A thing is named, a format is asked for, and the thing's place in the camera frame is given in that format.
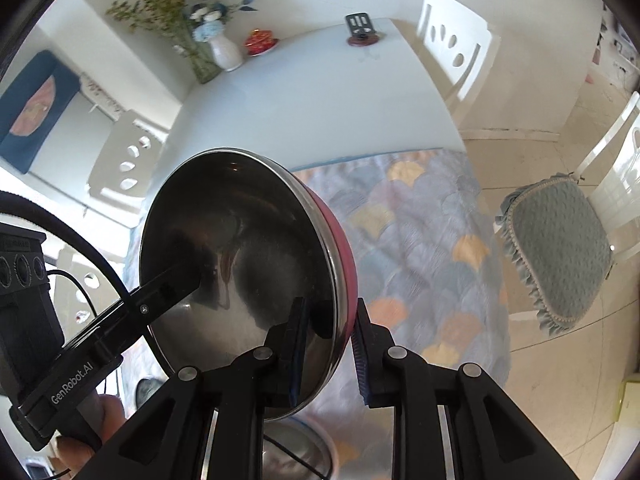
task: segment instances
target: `pot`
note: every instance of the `pot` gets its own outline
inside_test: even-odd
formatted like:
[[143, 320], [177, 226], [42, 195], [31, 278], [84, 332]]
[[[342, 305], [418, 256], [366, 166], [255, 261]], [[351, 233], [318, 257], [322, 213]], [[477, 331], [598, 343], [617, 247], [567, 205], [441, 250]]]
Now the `pot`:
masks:
[[187, 160], [156, 195], [142, 235], [140, 283], [177, 258], [194, 258], [200, 288], [150, 327], [159, 361], [176, 371], [226, 366], [264, 343], [286, 322], [294, 298], [314, 305], [302, 409], [340, 361], [356, 314], [351, 248], [330, 209], [293, 174], [268, 158], [235, 148]]

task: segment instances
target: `blue cloth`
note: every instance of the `blue cloth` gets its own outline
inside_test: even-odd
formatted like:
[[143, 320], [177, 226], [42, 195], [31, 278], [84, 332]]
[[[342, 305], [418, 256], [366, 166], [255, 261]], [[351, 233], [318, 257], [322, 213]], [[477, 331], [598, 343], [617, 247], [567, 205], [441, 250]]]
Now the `blue cloth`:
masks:
[[[15, 136], [12, 125], [27, 101], [53, 76], [56, 95], [42, 124], [29, 136]], [[49, 132], [80, 89], [80, 78], [49, 50], [37, 53], [0, 97], [0, 156], [21, 173], [27, 173]]]

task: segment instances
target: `gray seat cushion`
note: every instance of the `gray seat cushion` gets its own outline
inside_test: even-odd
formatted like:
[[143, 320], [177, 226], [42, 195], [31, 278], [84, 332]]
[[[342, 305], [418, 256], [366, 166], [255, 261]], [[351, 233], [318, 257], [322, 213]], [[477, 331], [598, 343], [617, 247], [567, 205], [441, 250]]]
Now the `gray seat cushion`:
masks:
[[582, 190], [558, 174], [507, 196], [495, 221], [505, 254], [530, 289], [540, 329], [555, 335], [574, 327], [591, 307], [612, 257]]

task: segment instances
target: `camera lens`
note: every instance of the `camera lens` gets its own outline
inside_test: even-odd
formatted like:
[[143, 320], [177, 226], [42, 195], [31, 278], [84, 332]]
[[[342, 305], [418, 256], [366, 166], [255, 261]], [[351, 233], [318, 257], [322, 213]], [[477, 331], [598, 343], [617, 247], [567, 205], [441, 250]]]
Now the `camera lens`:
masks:
[[29, 285], [31, 281], [31, 271], [29, 270], [29, 264], [27, 258], [23, 254], [15, 259], [15, 273], [18, 275], [18, 281], [23, 285]]
[[35, 257], [33, 259], [33, 273], [37, 276], [39, 280], [44, 279], [45, 269], [42, 260], [39, 257]]
[[0, 285], [5, 288], [11, 285], [11, 267], [4, 258], [0, 258]]

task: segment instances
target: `human hand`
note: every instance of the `human hand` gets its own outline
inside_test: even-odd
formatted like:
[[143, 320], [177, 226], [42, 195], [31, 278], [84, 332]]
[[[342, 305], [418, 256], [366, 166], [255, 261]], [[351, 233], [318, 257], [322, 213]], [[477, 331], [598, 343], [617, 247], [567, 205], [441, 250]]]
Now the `human hand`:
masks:
[[[103, 442], [106, 442], [120, 429], [126, 419], [124, 408], [118, 397], [101, 395], [100, 402], [104, 408], [104, 422], [100, 437]], [[72, 475], [76, 475], [95, 454], [87, 444], [68, 436], [59, 436], [56, 439], [56, 446], [60, 460], [71, 469]]]

